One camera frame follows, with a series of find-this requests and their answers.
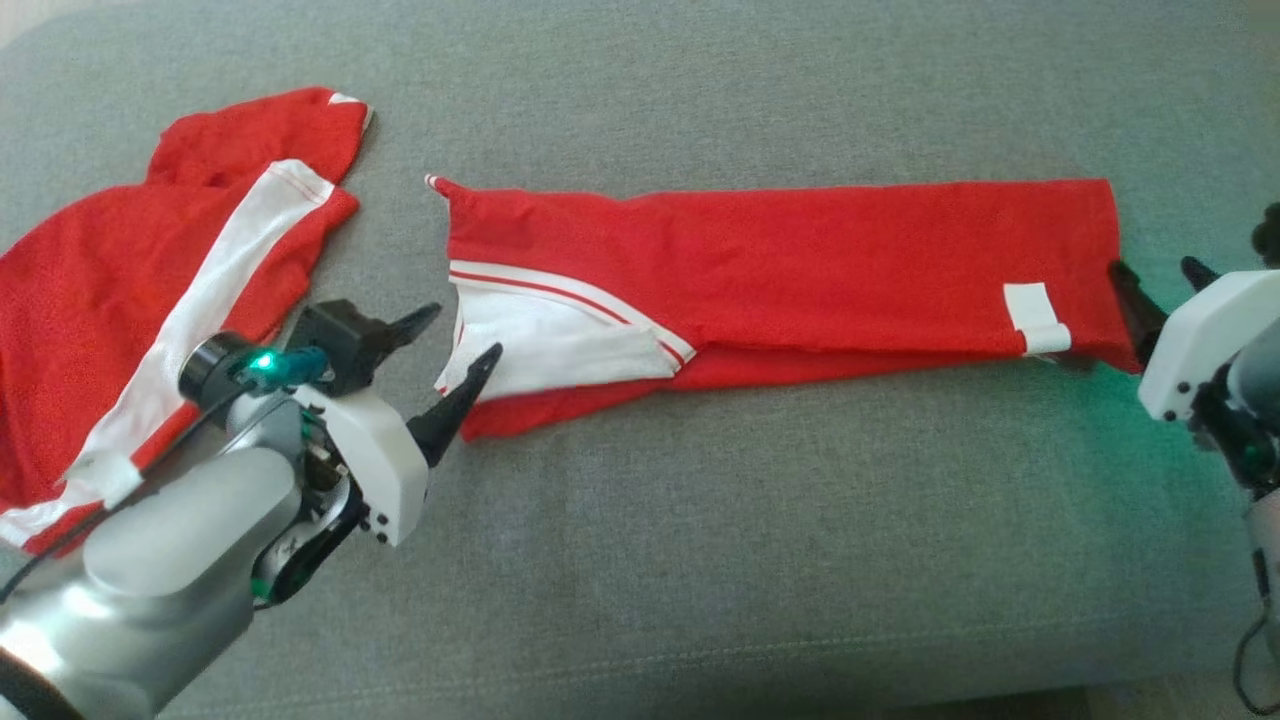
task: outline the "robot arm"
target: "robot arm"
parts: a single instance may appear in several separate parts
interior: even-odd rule
[[[201,345],[179,387],[230,442],[125,500],[0,609],[0,719],[154,717],[353,530],[399,544],[502,352],[406,423],[369,386],[438,310],[388,324],[334,301],[305,309],[283,352],[230,333]],[[124,457],[90,461],[137,477]]]
[[[1280,204],[1254,231],[1254,247],[1268,265],[1280,263]],[[1263,611],[1236,648],[1234,683],[1249,711],[1271,715],[1280,703],[1248,697],[1242,664],[1258,633],[1280,657],[1280,607],[1271,602],[1271,588],[1280,587],[1280,270],[1219,275],[1194,258],[1181,269],[1196,295],[1169,315],[1123,263],[1111,278],[1146,366],[1143,407],[1152,419],[1185,423],[1199,445],[1221,452],[1252,500],[1245,518]]]

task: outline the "seam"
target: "seam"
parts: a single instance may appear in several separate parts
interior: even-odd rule
[[[307,187],[306,184],[303,184],[303,182],[301,179],[291,176],[289,173],[285,173],[285,172],[280,170],[275,165],[268,165],[266,172],[271,173],[273,176],[275,176],[275,177],[283,179],[284,182],[289,183],[291,186],[293,186],[293,188],[297,190],[300,193],[302,193],[303,197],[306,197],[307,200],[310,200],[312,205],[316,205],[316,206],[324,205],[324,199],[320,197],[320,195],[317,192],[315,192],[314,190],[311,190],[310,187]]]
[[[678,352],[676,352],[676,348],[675,348],[675,347],[672,347],[672,346],[667,345],[666,342],[663,342],[663,341],[660,341],[660,340],[658,341],[658,345],[660,345],[660,346],[662,346],[662,348],[663,348],[663,350],[666,350],[666,351],[667,351],[667,354],[669,354],[669,355],[671,355],[671,356],[672,356],[672,357],[673,357],[673,359],[676,360],[676,363],[680,363],[680,366],[681,366],[681,368],[684,368],[684,366],[685,366],[685,359],[684,359],[684,357],[681,357]]]
[[[1160,611],[1158,606],[1152,610]],[[1216,612],[1216,609],[1178,609],[1166,612],[1165,616],[1190,616],[1204,612]],[[239,703],[232,707],[219,708],[202,707],[173,712],[172,717],[202,717],[216,716],[228,717],[225,712],[234,710],[237,715],[230,717],[248,717],[250,712],[282,707],[306,707],[321,705],[361,705],[380,702],[388,696],[415,696],[422,698],[454,698],[474,697],[480,694],[493,694],[500,692],[531,689],[540,687],[557,687],[567,684],[589,683],[593,680],[614,678],[622,675],[640,675],[657,673],[666,669],[696,670],[699,667],[712,667],[733,664],[765,662],[778,660],[800,660],[805,657],[819,657],[827,655],[851,655],[865,652],[870,646],[893,643],[892,650],[918,648],[942,644],[943,638],[963,638],[970,635],[984,635],[984,639],[1000,639],[1010,633],[1028,633],[1042,628],[1056,628],[1069,630],[1080,625],[1098,621],[1115,621],[1135,619],[1138,615],[1130,612],[1112,612],[1085,615],[1071,619],[1048,619],[1027,623],[986,625],[973,625],[968,628],[954,628],[950,630],[916,630],[909,633],[884,633],[881,635],[864,637],[837,637],[814,641],[791,641],[781,643],[746,644],[737,647],[712,648],[700,651],[684,651],[632,657],[626,660],[603,660],[566,667],[547,670],[531,670],[525,673],[508,673],[490,676],[460,678],[453,680],[436,680],[425,683],[412,683],[401,685],[384,685],[379,688],[353,688],[330,694],[305,694],[288,698],[274,698]]]

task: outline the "white trim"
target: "white trim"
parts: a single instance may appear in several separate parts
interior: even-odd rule
[[[632,325],[640,325],[649,328],[654,332],[658,340],[672,350],[680,354],[680,356],[687,363],[698,354],[692,345],[689,345],[682,337],[668,331],[667,328],[659,325],[648,315],[640,310],[632,307],[626,301],[618,299],[594,284],[585,283],[579,279],[573,279],[566,275],[557,275],[554,273],[544,273],[541,270],[530,270],[527,268],[517,268],[513,265],[499,265],[495,263],[472,263],[470,260],[451,260],[449,261],[449,282],[454,284],[465,284],[471,287],[485,287],[490,290],[502,290],[504,292],[517,292],[522,295],[532,295],[535,297],[543,297],[547,300],[554,300],[564,305],[571,305],[590,314],[594,318],[599,318],[608,323],[617,323],[617,318],[609,315],[608,313],[602,313],[599,307],[593,306],[590,302],[607,309],[618,318],[622,318],[626,323]],[[453,275],[452,272],[467,273],[475,275],[484,275],[486,278],[494,278],[497,282],[477,281],[472,278],[461,278]],[[543,291],[532,287],[524,287],[517,284],[507,284],[502,281],[515,281],[524,283],[532,283],[544,287],[556,288],[570,293],[568,296],[561,295],[558,292]],[[580,302],[577,299],[585,299],[590,302]]]
[[[77,460],[101,451],[133,455],[182,407],[178,373],[187,356],[221,329],[276,242],[324,205],[333,187],[301,160],[280,160],[268,167],[227,219],[191,286],[160,325],[115,406],[90,430]],[[56,500],[0,514],[0,537],[22,546],[49,529],[67,510],[118,492],[119,488],[91,482],[67,482]]]
[[[483,352],[500,342],[503,361],[480,402],[545,389],[671,378],[680,361],[653,328],[602,320],[577,305],[468,284],[454,286],[466,333],[449,355],[436,389],[457,387]]]
[[[364,135],[365,131],[369,129],[369,120],[374,119],[374,109],[369,106],[369,102],[349,95],[343,95],[342,92],[334,92],[329,96],[330,105],[342,105],[344,102],[358,102],[365,106],[365,119],[360,123],[360,133]]]
[[[458,304],[458,311],[453,314],[453,350],[458,348],[458,343],[462,342],[462,304]]]
[[[1025,355],[1066,352],[1071,348],[1071,331],[1057,322],[1057,313],[1053,311],[1044,283],[1006,283],[1005,307],[1014,329],[1027,340]]]

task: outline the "cable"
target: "cable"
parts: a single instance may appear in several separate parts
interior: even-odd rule
[[[243,396],[246,392],[248,392],[251,389],[253,389],[253,387],[252,386],[247,386],[247,387],[242,387],[242,388],[239,388],[239,389],[237,389],[234,392],[230,392],[230,393],[227,395],[227,397],[224,397],[224,398],[219,400],[218,402],[212,404],[209,407],[209,410],[205,410],[204,413],[201,413],[200,418],[196,418],[195,423],[192,423],[189,427],[187,427],[187,429],[183,430],[180,436],[178,436],[177,438],[174,438],[173,442],[170,442],[163,451],[160,451],[160,455],[156,455],[151,460],[151,462],[147,462],[146,468],[142,468],[142,470],[141,470],[142,484],[146,484],[148,480],[151,480],[151,477],[156,473],[156,470],[159,470],[160,466],[164,465],[164,462],[166,460],[169,460],[169,457],[172,457],[174,452],[178,451],[178,448],[180,448],[192,437],[195,437],[196,432],[200,430],[201,425],[204,425],[210,419],[212,419],[214,415],[216,415],[216,414],[221,413],[223,410],[230,407],[232,402],[236,402],[237,400],[241,398],[241,396]]]
[[[49,543],[49,547],[40,551],[31,560],[28,560],[27,564],[19,568],[18,571],[14,573],[12,578],[9,578],[9,582],[6,582],[3,588],[0,588],[0,605],[9,602],[9,596],[13,594],[13,591],[18,589],[18,585],[20,585],[22,582],[26,580],[27,577],[31,575],[36,570],[36,568],[40,566],[41,562],[61,552],[63,548],[74,542],[76,538],[96,528],[99,523],[106,520],[108,515],[110,515],[110,512],[105,507],[99,507],[97,510],[86,515],[79,523],[72,525],[72,528],[65,533],[63,533],[61,536],[59,536],[58,539]]]
[[[18,585],[20,585],[22,582],[26,580],[32,573],[35,573],[36,568],[38,568],[41,562],[49,560],[50,557],[65,550],[69,544],[76,542],[77,538],[96,528],[102,520],[106,520],[108,518],[114,515],[116,510],[128,507],[129,500],[137,497],[138,493],[155,479],[156,470],[166,460],[169,460],[169,457],[172,457],[174,452],[177,452],[183,445],[186,445],[192,437],[195,437],[196,432],[200,430],[200,428],[204,427],[206,423],[209,423],[209,420],[212,419],[214,415],[229,407],[232,402],[236,402],[242,395],[244,395],[251,388],[248,387],[239,388],[236,392],[232,392],[227,397],[215,402],[204,413],[201,413],[200,416],[196,418],[195,423],[192,423],[186,430],[182,432],[182,434],[174,438],[173,442],[165,446],[165,448],[160,451],[160,455],[156,455],[155,459],[151,460],[151,462],[147,462],[147,465],[142,468],[142,470],[140,471],[142,482],[138,484],[138,487],[133,488],[127,496],[124,496],[124,498],[122,498],[119,503],[116,503],[115,510],[108,510],[106,507],[101,506],[97,507],[96,510],[86,515],[81,521],[72,525],[70,529],[68,529],[65,533],[58,536],[58,538],[54,539],[54,542],[49,543],[49,547],[33,555],[31,560],[26,562],[26,565],[19,568],[18,571],[14,573],[8,582],[5,582],[4,587],[0,587],[0,605],[9,602],[9,597],[13,594],[15,589],[18,589]]]
[[[1249,698],[1249,693],[1244,692],[1244,651],[1248,650],[1249,643],[1262,632],[1267,625],[1267,615],[1270,615],[1271,603],[1270,601],[1263,603],[1262,616],[1249,625],[1248,630],[1244,630],[1244,635],[1240,642],[1235,646],[1235,661],[1231,664],[1231,687],[1235,688],[1235,696],[1240,698],[1244,707],[1254,715],[1275,715],[1280,712],[1280,702],[1275,702],[1266,706],[1254,705]]]

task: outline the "couch cushion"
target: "couch cushion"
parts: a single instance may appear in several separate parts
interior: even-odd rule
[[[1107,177],[1169,306],[1252,268],[1275,68],[1211,0],[940,5],[168,0],[0,53],[0,242],[142,177],[174,118],[306,85],[378,117],[315,296],[445,283],[476,187]],[[750,313],[750,307],[744,307]],[[378,388],[433,401],[448,323]],[[173,717],[818,711],[1222,667],[1253,612],[1242,500],[1137,380],[1037,361],[658,396],[458,446],[397,551],[349,542]],[[10,565],[15,557],[9,557]]]

